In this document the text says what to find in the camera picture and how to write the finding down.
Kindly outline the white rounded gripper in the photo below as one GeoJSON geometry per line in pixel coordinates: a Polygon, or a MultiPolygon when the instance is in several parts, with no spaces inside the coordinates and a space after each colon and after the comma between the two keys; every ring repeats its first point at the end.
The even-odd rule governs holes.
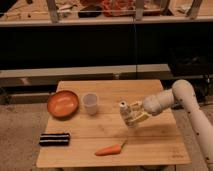
{"type": "MultiPolygon", "coordinates": [[[[150,95],[144,98],[144,100],[141,101],[135,101],[130,104],[130,108],[132,111],[142,111],[144,110],[153,115],[159,115],[162,113],[165,109],[170,108],[175,102],[174,95],[172,93],[172,90],[164,90],[160,93],[157,93],[155,95],[150,95]]],[[[127,126],[130,128],[134,128],[137,126],[138,123],[143,122],[149,118],[148,114],[142,113],[140,116],[137,116],[133,119],[130,119],[127,122],[127,126]]]]}

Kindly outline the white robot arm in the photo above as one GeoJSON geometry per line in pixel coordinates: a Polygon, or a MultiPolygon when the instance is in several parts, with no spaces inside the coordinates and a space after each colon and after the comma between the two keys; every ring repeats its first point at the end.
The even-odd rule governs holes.
{"type": "Polygon", "coordinates": [[[128,124],[142,122],[147,115],[157,116],[176,102],[187,113],[208,170],[213,171],[213,125],[201,110],[194,88],[189,81],[177,80],[170,89],[145,97],[140,102],[143,112],[128,121],[128,124]]]}

